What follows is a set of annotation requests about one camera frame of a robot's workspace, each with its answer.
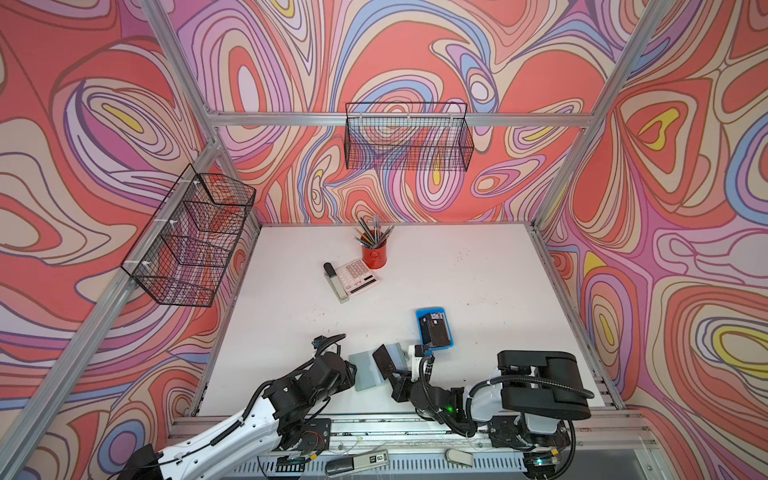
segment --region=calculator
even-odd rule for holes
[[[344,291],[349,296],[365,291],[379,282],[362,258],[337,268],[336,275],[339,276]]]

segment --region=aluminum frame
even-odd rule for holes
[[[223,147],[218,128],[214,127],[208,120],[210,107],[205,101],[203,94],[200,93],[197,81],[190,70],[189,62],[187,62],[184,51],[181,49],[178,35],[176,35],[174,27],[170,23],[170,17],[165,12],[161,0],[141,0],[141,7],[147,15],[147,21],[152,28],[157,43],[168,59],[170,76],[174,78],[181,93],[186,97],[195,120],[197,120],[198,125],[200,125],[209,142],[213,141],[215,144]],[[229,177],[240,178],[232,157],[225,147],[222,148],[221,156],[222,161],[217,162],[221,171]]]
[[[189,439],[216,425],[226,416],[183,417],[170,428],[169,445]],[[329,448],[324,455],[357,455],[386,445],[392,453],[437,453],[446,449],[511,452],[493,448],[488,430],[466,439],[444,425],[427,422],[415,413],[322,415],[331,419]],[[592,410],[592,417],[574,423],[579,449],[657,449],[659,444],[642,413],[634,410]],[[285,455],[273,452],[270,455]]]
[[[404,114],[377,114],[377,116],[397,117]],[[435,116],[434,114],[411,114],[411,117]],[[470,127],[588,127],[594,114],[478,114],[467,113],[467,125]],[[214,126],[300,126],[300,127],[343,127],[344,113],[233,113],[216,111],[208,114]]]
[[[256,242],[259,240],[259,235],[261,235],[261,229],[263,227],[259,224],[259,221],[256,218],[255,208],[251,210],[251,214],[246,219],[246,222],[249,224],[250,228],[253,228],[255,234],[253,236],[253,240],[248,245],[248,255],[245,259],[245,267],[240,273],[240,277],[237,279],[234,293],[230,299],[230,302],[227,304],[227,313],[221,320],[221,324],[219,325],[219,329],[216,334],[216,339],[214,339],[214,344],[210,349],[210,355],[208,356],[209,360],[203,368],[203,375],[200,376],[200,382],[197,384],[197,389],[195,390],[195,394],[192,397],[192,411],[190,416],[197,416],[197,412],[200,411],[200,404],[203,402],[203,397],[205,396],[205,391],[208,388],[210,376],[213,374],[214,367],[216,366],[216,358],[219,356],[221,344],[224,340],[224,336],[227,334],[227,327],[230,325],[230,320],[232,319],[235,302],[237,301],[237,297],[240,296],[240,289],[243,287],[245,276],[248,273],[248,268],[250,267],[250,259],[253,257],[253,251],[256,249]]]
[[[573,145],[571,145],[568,156],[563,160],[544,198],[534,212],[534,225],[540,225],[555,209],[558,200],[565,192],[592,141],[600,133],[603,123],[607,120],[611,106],[621,92],[621,87],[627,82],[630,73],[632,73],[632,68],[637,63],[637,60],[640,59],[643,50],[648,45],[659,23],[661,23],[661,20],[669,11],[672,3],[673,0],[648,1],[643,14],[640,16],[640,20],[637,22],[637,26],[624,46],[624,50],[619,54],[619,59],[616,61],[614,69],[608,75],[600,97],[592,109],[594,121],[585,130],[579,132]]]
[[[608,395],[611,396],[614,406],[619,410],[625,410],[627,406],[624,404],[624,400],[621,398],[621,394],[616,389],[616,385],[611,381],[611,377],[607,374],[605,365],[600,361],[600,356],[595,350],[592,342],[589,341],[587,330],[584,328],[584,324],[581,321],[578,311],[571,303],[571,298],[568,292],[565,291],[565,284],[557,273],[552,263],[552,257],[549,255],[547,246],[544,244],[544,239],[541,238],[539,232],[535,227],[528,228],[528,235],[531,237],[538,258],[541,261],[541,265],[544,267],[547,276],[549,277],[549,283],[552,285],[554,294],[557,296],[560,302],[560,307],[565,313],[565,318],[568,319],[568,325],[571,326],[571,331],[576,337],[576,343],[578,343],[579,349],[584,354],[584,358],[587,360],[590,370],[594,376],[601,377],[608,390]]]

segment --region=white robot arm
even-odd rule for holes
[[[216,445],[210,445],[211,440],[231,425],[241,422],[243,411],[192,439],[162,449],[163,455],[158,459],[162,464],[162,478],[216,480],[249,459],[271,452],[281,439],[277,434],[278,421],[274,419],[274,413],[275,408],[269,400],[258,399],[245,423]],[[170,462],[175,458],[178,458],[177,462]]]
[[[263,383],[245,409],[196,437],[157,453],[152,445],[138,449],[118,480],[217,480],[250,458],[290,449],[318,401],[355,385],[356,367],[339,356],[340,348],[324,352],[344,337],[317,337],[312,359]]]

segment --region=blue tray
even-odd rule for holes
[[[419,336],[422,338],[422,345],[424,344],[424,337],[422,336],[422,328],[419,325],[419,319],[422,318],[427,313],[442,313],[445,315],[445,328],[448,329],[448,338],[451,340],[451,344],[447,346],[436,346],[431,348],[430,350],[445,350],[449,349],[453,346],[453,335],[451,335],[451,326],[448,323],[448,315],[445,313],[444,308],[425,308],[421,310],[416,310],[416,326],[419,328]]]

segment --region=psychedelic wall pattern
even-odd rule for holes
[[[242,130],[228,128],[231,135]],[[230,150],[240,178],[257,190],[263,223],[353,222],[373,214],[393,222],[530,220],[578,132],[489,128],[492,142],[475,145],[463,172],[347,170],[344,127],[270,130],[252,153]]]
[[[463,99],[477,112],[580,112],[591,110],[642,8],[217,0],[168,11],[216,111],[344,111],[347,101],[409,98]]]
[[[19,480],[107,478],[137,448],[166,445],[174,418],[194,407],[257,234],[246,227],[211,308],[157,305],[137,289]]]
[[[768,478],[768,8],[677,2],[543,233],[681,478]]]
[[[483,113],[581,113],[592,109],[641,10],[609,1],[218,0],[175,5],[170,17],[217,111],[465,101]],[[465,174],[348,172],[342,128],[220,133],[257,188],[266,223],[372,213],[402,222],[530,220],[575,129],[472,130],[476,152]]]
[[[203,145],[131,2],[0,2],[0,435]],[[106,478],[134,446],[165,441],[253,234],[214,308],[136,293],[21,478]]]

